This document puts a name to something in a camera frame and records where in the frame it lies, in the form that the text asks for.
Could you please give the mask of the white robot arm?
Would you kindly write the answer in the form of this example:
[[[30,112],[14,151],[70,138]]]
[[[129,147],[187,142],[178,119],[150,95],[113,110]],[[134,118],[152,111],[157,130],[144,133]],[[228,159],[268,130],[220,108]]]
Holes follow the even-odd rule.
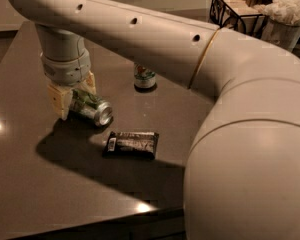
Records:
[[[188,240],[300,240],[300,59],[216,25],[109,0],[9,0],[216,104],[185,169]]]

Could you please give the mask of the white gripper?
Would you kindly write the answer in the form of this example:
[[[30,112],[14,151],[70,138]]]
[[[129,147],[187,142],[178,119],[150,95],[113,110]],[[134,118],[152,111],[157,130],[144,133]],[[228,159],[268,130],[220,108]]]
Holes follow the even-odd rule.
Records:
[[[48,95],[50,97],[52,107],[56,114],[66,120],[69,114],[69,107],[72,101],[73,92],[70,87],[76,83],[80,83],[80,88],[93,95],[96,94],[95,77],[90,71],[91,61],[90,54],[87,49],[83,54],[70,61],[55,61],[41,54],[44,74],[53,82],[62,85],[49,84]]]

